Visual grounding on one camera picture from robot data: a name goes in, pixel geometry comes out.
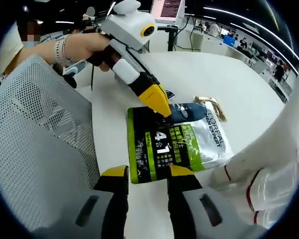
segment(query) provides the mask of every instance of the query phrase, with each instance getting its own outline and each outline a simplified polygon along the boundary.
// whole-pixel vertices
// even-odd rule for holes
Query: white tabletop
[[[193,96],[218,100],[228,119],[222,126],[234,153],[258,138],[284,107],[271,87],[239,60],[193,52],[151,53],[141,58],[165,89],[176,94],[173,103],[192,102]],[[84,74],[81,77],[89,79],[91,71]],[[97,69],[91,101],[100,172],[128,165],[127,109],[141,103],[126,85],[114,79],[113,72]],[[166,180],[130,184],[127,238],[173,238],[166,187]]]

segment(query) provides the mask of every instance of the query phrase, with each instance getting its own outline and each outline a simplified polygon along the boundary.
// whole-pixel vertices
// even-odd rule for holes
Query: bracelet
[[[65,35],[55,41],[55,45],[54,45],[54,61],[55,61],[55,63],[64,64],[64,63],[67,63],[68,61],[70,61],[70,59],[67,59],[65,57],[65,53],[64,53],[64,45],[66,43],[66,38],[68,36],[69,35]]]

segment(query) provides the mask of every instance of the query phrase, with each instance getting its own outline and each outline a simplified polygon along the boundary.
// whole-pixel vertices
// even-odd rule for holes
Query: gray mesh fabric
[[[0,86],[0,191],[30,231],[48,227],[100,174],[91,104],[40,57]]]

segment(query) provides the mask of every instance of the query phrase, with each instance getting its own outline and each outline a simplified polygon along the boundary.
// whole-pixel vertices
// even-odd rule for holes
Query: human hand
[[[64,54],[67,59],[77,62],[103,51],[108,45],[109,40],[99,33],[72,34],[66,38]],[[110,69],[104,62],[99,67],[102,71]]]

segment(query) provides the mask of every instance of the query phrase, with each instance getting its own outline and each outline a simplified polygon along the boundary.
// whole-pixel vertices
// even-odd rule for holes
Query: white sleeve
[[[16,23],[14,23],[4,36],[0,46],[0,76],[22,48],[23,43]]]

